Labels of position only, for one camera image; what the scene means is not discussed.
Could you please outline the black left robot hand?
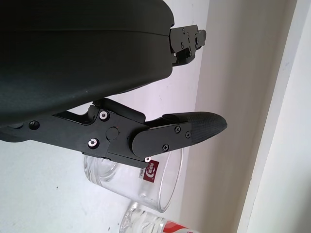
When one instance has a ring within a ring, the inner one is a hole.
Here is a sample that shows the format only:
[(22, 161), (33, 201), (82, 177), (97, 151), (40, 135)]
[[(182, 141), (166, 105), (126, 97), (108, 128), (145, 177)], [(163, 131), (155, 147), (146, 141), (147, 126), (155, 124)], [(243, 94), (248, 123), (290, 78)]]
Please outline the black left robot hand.
[(227, 128), (215, 113), (143, 113), (111, 100), (165, 79), (204, 44), (162, 0), (3, 0), (0, 138), (145, 168)]

